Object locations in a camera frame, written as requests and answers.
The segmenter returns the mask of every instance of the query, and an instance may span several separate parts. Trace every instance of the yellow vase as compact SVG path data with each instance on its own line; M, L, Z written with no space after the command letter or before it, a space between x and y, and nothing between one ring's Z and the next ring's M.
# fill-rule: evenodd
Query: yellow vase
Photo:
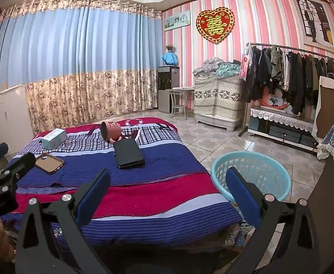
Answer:
M327 37L328 37L328 40L331 44L333 44L333 39L332 39L332 33L331 33L331 30L327 30Z

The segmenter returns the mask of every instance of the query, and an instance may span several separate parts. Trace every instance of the black and white checkered pattern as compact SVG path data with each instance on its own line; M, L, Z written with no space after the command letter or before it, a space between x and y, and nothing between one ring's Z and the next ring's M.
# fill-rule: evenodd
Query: black and white checkered pattern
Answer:
M180 140L180 136L173 129L166 125L158 124L143 127L128 127L123 128L122 134L124 136L131 136L133 131L138 130L137 144L147 145L157 141L164 140ZM42 153L72 153L72 152L85 152L85 151L97 151L113 148L110 142L106 142L101 137L101 132L93 132L91 135L83 134L72 134L68 135L68 139L59 145L56 149L47 150L43 147L40 139L32 140L26 145L18 154L25 154L32 152L33 154Z

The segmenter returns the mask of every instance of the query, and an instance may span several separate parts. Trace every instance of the metal screw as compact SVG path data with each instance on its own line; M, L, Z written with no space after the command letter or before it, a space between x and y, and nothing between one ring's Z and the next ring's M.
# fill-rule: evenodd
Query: metal screw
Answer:
M302 205L302 206L307 206L307 200L305 200L305 199L300 199L300 200L299 200L299 204Z
M68 202L72 199L72 195L71 194L65 194L65 195L62 195L62 200L64 202Z
M36 198L31 198L31 199L29 200L29 204L30 204L30 205L35 205L37 202L38 202L38 200L36 200Z
M274 199L275 199L275 197L271 194L265 195L265 200L268 201L268 202L273 202Z

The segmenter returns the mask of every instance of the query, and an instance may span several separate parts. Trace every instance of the basket rim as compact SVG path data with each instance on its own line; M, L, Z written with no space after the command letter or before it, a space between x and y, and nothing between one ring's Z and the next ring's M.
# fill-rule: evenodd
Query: basket rim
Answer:
M261 154L259 152L248 152L246 150L238 150L238 151L234 151L234 152L228 152L228 153L225 153L223 155L221 155L220 157L218 157L213 165L212 165L212 168L211 168L211 174L210 174L210 177L212 179L212 182L213 184L215 185L215 187L219 190L219 192L228 200L232 201L233 203L236 203L235 202L235 199L233 197L233 195L228 192L225 188L223 188L223 186L220 184L220 182L218 181L218 178L216 177L216 169L217 169L217 165L218 165L218 162L223 159L224 157L226 156L229 156L229 155L234 155L234 154L249 154L249 155L253 155L253 156L258 156L258 157L262 157L262 158L265 158L271 162L273 162L273 164L275 165L279 165L281 168L282 168L282 171L283 171L283 175L286 176L286 179L288 179L288 181L290 182L290 184L287 186L285 192L277 199L278 201L283 201L286 199L286 197L288 196L289 192L290 192L290 189L291 189L291 178L290 178L290 175L288 173L288 171L286 171L286 169L284 168L283 165L281 165L278 161L274 160L272 157L269 157L267 155L264 155L264 154Z

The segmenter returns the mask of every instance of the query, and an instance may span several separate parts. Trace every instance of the blue curtain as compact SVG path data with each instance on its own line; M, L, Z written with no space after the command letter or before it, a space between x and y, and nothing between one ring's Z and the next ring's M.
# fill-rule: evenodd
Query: blue curtain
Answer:
M51 77L161 66L162 21L90 7L36 11L0 22L0 89Z

